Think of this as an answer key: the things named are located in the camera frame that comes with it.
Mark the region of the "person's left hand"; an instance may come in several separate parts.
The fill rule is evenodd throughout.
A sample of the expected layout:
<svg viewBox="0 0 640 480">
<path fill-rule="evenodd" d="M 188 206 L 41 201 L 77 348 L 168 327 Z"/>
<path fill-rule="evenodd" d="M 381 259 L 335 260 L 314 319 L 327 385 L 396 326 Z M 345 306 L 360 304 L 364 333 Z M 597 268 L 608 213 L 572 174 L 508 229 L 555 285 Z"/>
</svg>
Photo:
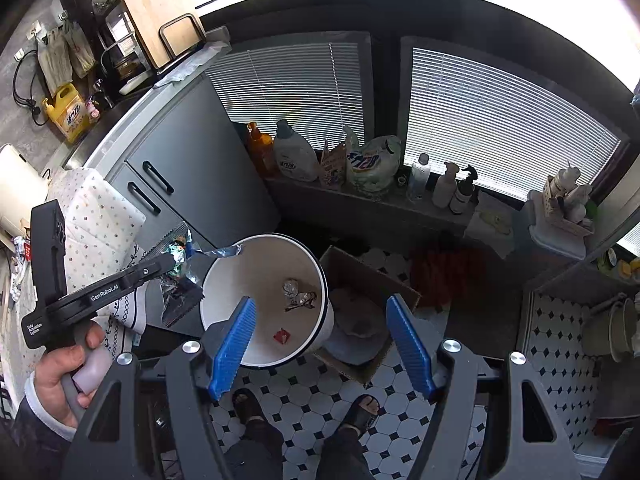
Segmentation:
<svg viewBox="0 0 640 480">
<path fill-rule="evenodd" d="M 79 344 L 46 353 L 35 367 L 35 394 L 43 409 L 58 422 L 76 428 L 78 421 L 68 404 L 62 377 L 85 363 L 85 350 Z"/>
</svg>

